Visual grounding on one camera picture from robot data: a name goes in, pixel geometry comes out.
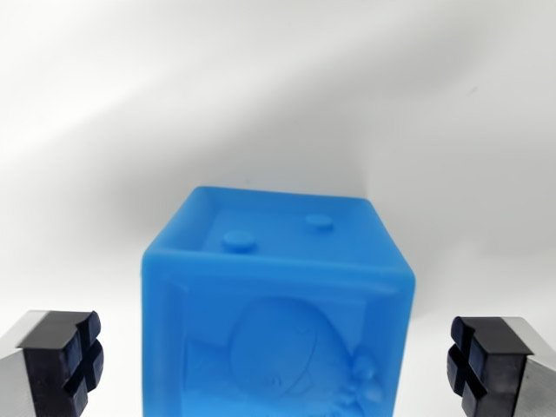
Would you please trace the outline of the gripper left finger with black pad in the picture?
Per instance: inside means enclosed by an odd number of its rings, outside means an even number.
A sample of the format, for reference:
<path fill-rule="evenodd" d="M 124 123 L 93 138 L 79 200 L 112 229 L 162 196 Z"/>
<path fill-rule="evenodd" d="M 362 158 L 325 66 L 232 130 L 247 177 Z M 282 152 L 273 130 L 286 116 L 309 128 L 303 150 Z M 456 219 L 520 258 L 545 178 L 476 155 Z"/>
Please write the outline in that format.
<path fill-rule="evenodd" d="M 2 416 L 80 416 L 103 373 L 95 311 L 26 312 L 1 337 Z"/>

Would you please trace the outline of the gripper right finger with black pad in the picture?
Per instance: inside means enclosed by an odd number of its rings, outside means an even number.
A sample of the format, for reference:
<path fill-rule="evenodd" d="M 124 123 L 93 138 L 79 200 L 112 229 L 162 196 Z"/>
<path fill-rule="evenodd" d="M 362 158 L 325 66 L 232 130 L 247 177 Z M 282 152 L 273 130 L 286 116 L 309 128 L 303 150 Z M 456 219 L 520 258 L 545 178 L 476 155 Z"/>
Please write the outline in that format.
<path fill-rule="evenodd" d="M 555 415 L 555 349 L 520 317 L 453 319 L 447 378 L 467 416 Z"/>

